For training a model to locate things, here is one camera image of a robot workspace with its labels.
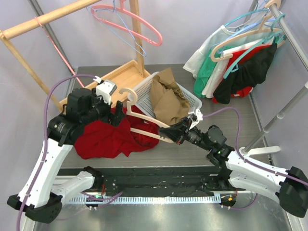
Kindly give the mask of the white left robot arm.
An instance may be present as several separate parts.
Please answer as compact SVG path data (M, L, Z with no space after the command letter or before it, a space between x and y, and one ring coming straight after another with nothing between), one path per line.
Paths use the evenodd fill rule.
M10 207L22 210L33 221L49 224L71 198L85 190L97 192L102 188L101 172L91 167L83 168L60 186L52 185L85 126L102 121L116 127L125 117L120 101L115 112L111 111L113 92L105 87L79 88L68 95L63 111L48 123L42 151L29 180L18 194L9 197Z

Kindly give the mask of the black garment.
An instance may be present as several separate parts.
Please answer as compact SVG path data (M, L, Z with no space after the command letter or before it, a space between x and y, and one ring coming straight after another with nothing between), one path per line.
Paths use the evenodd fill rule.
M238 64L239 69L230 73L226 79L222 79L213 93L212 102L229 104L231 100L231 90L237 91L240 87L255 87L266 80L267 72L272 64L277 50L277 44L254 54L249 60Z

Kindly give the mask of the beige hanger on metal rack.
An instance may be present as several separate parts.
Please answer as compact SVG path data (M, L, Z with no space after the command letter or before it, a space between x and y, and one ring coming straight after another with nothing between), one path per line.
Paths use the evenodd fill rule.
M230 36L228 39L226 39L225 41L223 41L222 43L219 43L218 45L216 45L212 52L211 52L211 60L213 62L219 62L221 60L223 60L223 57L215 57L215 54L218 51L222 51L222 48L235 43L238 40L244 39L248 36L252 36L255 34L260 34L260 33L270 33L271 31L278 31L279 29L272 27L273 29L271 29L271 26L264 26L265 23L267 23L271 18L273 17L272 13L268 13L267 15L265 15L260 23L257 23L255 26L254 25L250 25L247 26L243 29L242 32L237 32L235 35Z

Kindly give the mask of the white mesh basket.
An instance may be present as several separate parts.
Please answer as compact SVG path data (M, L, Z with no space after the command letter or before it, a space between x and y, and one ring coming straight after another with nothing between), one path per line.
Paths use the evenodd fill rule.
M156 118L151 100L150 100L150 90L152 86L153 77L158 74L158 72L154 72L145 78L142 82L137 84L133 90L137 94L137 102L135 106L138 107L145 115L150 116L152 118ZM195 107L200 109L202 107L202 102L199 98L193 95L190 91L185 89L182 85L178 83L178 86L184 96L185 99L189 101L190 107Z

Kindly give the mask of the white garment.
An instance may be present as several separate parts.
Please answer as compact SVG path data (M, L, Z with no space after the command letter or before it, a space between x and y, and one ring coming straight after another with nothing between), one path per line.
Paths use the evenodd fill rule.
M250 18L243 24L230 27L229 25L235 21L236 19L222 25L213 32L183 66L183 69L192 73L192 76L196 79L193 92L199 98L213 97L214 88L222 80L223 72L229 62L228 60L213 62L210 57L213 48L243 28L259 23L253 23L252 18Z

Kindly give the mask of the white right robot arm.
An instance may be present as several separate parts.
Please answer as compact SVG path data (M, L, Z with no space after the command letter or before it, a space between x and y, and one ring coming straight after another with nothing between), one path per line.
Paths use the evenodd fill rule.
M221 168L223 175L217 178L223 190L231 187L253 191L277 202L286 212L304 218L308 210L308 179L297 168L279 168L239 154L226 144L226 137L216 125L202 132L191 127L189 117L168 128L160 128L159 134L180 145L188 141L206 151L207 159Z

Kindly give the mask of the thick pink plastic hanger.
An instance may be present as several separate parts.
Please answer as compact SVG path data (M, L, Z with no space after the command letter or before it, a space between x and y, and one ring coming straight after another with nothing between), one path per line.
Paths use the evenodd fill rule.
M117 10L118 10L118 13L119 15L121 16L124 15L124 16L127 16L127 17L130 17L132 19L132 26L133 28L129 29L132 31L132 33L134 34L135 38L136 39L141 39L142 41L145 41L149 44L151 44L152 46L156 46L156 47L159 47L162 45L163 43L163 37L161 35L161 33L154 27L152 26L149 22L147 22L146 20L144 20L143 18L141 18L139 16L139 13L137 11L133 12L133 7L131 6L130 7L130 10L127 10L125 8L125 0L120 0L119 1L119 5L116 4L116 7L117 7ZM97 7L107 7L109 9L111 9L111 5L107 5L107 4L99 4ZM113 23L111 21L108 21L106 20L107 23L112 23L112 25L120 25L120 24L117 24L117 23ZM145 26L146 28L148 28L149 30L151 30L154 35L156 35L156 40L153 40L153 39L150 39L146 36L144 36L141 32L141 25Z

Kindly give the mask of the green garment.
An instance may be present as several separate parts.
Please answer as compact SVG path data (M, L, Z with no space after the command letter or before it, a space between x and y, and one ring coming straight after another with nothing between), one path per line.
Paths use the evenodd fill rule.
M228 104L232 97L243 98L256 85L263 83L280 44L278 36L253 47L258 42L227 47L222 54L215 56L231 54L232 57L219 62L212 61L212 51L209 50L197 73L194 94L200 98L212 98L215 103Z

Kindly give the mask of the teal plastic hanger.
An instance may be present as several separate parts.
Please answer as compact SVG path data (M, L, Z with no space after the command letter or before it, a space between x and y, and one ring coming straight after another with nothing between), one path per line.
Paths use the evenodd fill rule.
M268 45L271 44L272 42L278 43L278 45L280 46L281 43L283 43L284 40L286 40L286 35L284 35L283 31L281 28L274 28L274 24L276 24L277 22L279 22L281 20L281 18L284 18L285 14L281 13L273 22L273 24L270 27L270 31L269 34L266 35L264 38L262 38L260 41L258 41L256 44L254 44L253 46L251 46L250 48L243 50L243 52L241 53L240 56L237 57L236 60L234 60L231 65L226 69L226 72L223 75L223 78L226 79L228 77L228 75L230 73L236 72L239 67L238 67L238 63L249 53L251 52L253 49L263 46L263 45Z

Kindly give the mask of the metal clothes rack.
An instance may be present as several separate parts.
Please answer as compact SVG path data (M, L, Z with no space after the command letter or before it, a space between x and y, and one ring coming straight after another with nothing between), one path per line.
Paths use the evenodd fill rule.
M285 32L266 81L252 92L261 128L241 152L271 153L274 164L302 166L308 161L308 2L266 2Z

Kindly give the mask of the tan cloth in basket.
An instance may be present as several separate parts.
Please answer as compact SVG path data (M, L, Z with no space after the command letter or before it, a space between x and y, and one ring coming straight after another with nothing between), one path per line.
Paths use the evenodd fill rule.
M156 119L169 126L188 116L189 101L175 82L171 68L160 71L152 78L150 101Z

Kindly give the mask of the red skirt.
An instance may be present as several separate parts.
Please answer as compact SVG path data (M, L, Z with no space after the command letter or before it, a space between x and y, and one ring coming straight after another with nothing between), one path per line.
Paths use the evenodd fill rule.
M83 159L115 158L121 153L129 156L131 152L152 149L159 143L158 139L132 132L131 128L158 134L158 125L129 115L117 127L100 120L85 126L74 148Z

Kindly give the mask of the light blue hanger on rack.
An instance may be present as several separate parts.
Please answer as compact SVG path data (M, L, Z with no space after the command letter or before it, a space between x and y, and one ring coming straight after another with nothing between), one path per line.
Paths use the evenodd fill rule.
M273 18L273 15L270 9L264 7L265 4L268 2L268 0L256 0L255 2L256 2L256 6L255 6L256 13L253 13L253 16L252 16L253 23L261 22L264 19L264 17L267 20Z

